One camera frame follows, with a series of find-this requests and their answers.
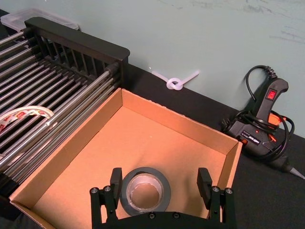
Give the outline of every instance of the white tape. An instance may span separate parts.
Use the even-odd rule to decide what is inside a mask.
[[[48,108],[42,106],[24,106],[11,110],[0,116],[0,132],[10,123],[20,118],[25,118],[29,115],[39,115],[46,118],[51,118],[54,113]]]
[[[166,82],[166,86],[168,89],[175,89],[177,91],[181,90],[183,88],[183,85],[187,82],[189,82],[191,79],[198,76],[200,71],[195,71],[192,75],[189,77],[186,77],[184,80],[180,80],[178,78],[171,78],[168,79],[165,76],[161,75],[160,73],[157,73],[156,71],[153,71],[152,74],[159,77],[160,79],[164,80]]]

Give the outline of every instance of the glue gun nozzle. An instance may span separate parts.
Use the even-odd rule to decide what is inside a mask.
[[[292,173],[293,175],[296,175],[296,176],[298,176],[298,177],[300,177],[300,178],[302,178],[302,179],[304,179],[305,180],[305,176],[303,176],[299,171],[297,171],[295,168],[292,168],[291,170],[290,170],[290,173]]]

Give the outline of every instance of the red power switch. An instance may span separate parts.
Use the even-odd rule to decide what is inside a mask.
[[[267,99],[274,100],[274,99],[275,99],[275,96],[276,96],[276,91],[270,89],[270,90],[269,90],[269,93],[268,93],[268,96],[267,96]]]

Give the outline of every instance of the gray duct tape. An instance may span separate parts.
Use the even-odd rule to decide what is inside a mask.
[[[159,201],[152,208],[138,208],[131,201],[131,190],[138,184],[148,183],[154,186],[159,193]],[[165,211],[171,200],[171,187],[165,176],[158,170],[150,167],[137,168],[128,173],[122,184],[120,196],[124,210],[135,216],[150,211]]]

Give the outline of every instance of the black glue gun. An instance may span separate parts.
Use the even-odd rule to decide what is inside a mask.
[[[255,97],[249,86],[249,75],[257,68],[263,69],[267,73],[268,79],[259,87],[258,96]],[[294,123],[290,118],[272,111],[279,95],[288,90],[288,83],[278,78],[273,69],[264,65],[252,68],[246,74],[245,79],[254,104],[250,109],[240,111],[233,119],[223,120],[223,132],[241,141],[243,143],[242,151],[249,157],[282,172],[290,172],[305,179],[305,176],[289,164],[288,157],[284,155],[295,129]],[[291,124],[290,131],[286,122]],[[283,141],[278,143],[275,132],[280,123],[283,123],[285,136]]]

